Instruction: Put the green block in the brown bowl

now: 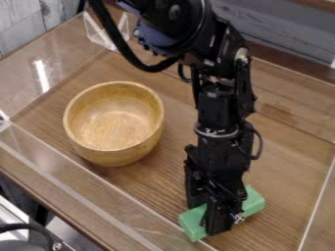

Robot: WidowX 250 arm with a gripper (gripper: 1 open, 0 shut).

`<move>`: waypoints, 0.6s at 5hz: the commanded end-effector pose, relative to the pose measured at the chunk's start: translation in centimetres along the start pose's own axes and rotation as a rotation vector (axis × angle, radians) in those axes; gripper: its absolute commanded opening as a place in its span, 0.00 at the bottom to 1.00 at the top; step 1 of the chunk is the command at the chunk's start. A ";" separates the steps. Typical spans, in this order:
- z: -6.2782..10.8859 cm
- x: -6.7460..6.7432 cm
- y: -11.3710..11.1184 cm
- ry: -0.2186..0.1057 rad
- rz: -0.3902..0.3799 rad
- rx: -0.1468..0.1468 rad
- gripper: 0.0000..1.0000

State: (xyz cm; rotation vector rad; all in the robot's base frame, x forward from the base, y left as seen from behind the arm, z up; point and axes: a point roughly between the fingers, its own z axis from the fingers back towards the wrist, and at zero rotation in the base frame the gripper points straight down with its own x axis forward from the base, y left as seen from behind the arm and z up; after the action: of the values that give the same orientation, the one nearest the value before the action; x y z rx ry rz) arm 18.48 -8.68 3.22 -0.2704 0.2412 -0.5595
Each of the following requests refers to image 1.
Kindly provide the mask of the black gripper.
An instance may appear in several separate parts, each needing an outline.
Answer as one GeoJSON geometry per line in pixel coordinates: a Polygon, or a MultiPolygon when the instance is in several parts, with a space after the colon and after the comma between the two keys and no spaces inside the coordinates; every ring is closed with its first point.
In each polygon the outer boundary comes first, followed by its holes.
{"type": "Polygon", "coordinates": [[[186,146],[187,207],[194,209],[206,205],[200,226],[210,236],[230,231],[236,215],[243,212],[242,203],[247,194],[242,176],[262,151],[263,138],[252,126],[244,126],[235,136],[222,140],[200,136],[196,146],[186,146]],[[214,190],[228,197],[215,195],[214,190]]]}

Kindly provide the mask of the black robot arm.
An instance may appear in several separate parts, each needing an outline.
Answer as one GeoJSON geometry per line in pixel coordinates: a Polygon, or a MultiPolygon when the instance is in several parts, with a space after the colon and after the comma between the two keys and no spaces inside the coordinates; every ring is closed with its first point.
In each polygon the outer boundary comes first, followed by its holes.
{"type": "Polygon", "coordinates": [[[263,208],[250,200],[243,175],[263,151],[263,138],[247,120],[255,112],[251,55],[232,23],[218,16],[211,0],[115,0],[138,18],[134,36],[144,49],[166,59],[146,64],[132,51],[103,0],[88,0],[100,24],[130,64],[147,73],[171,65],[188,68],[183,81],[192,86],[198,143],[184,151],[184,186],[188,210],[179,220],[192,222],[206,235],[230,231],[263,208]]]}

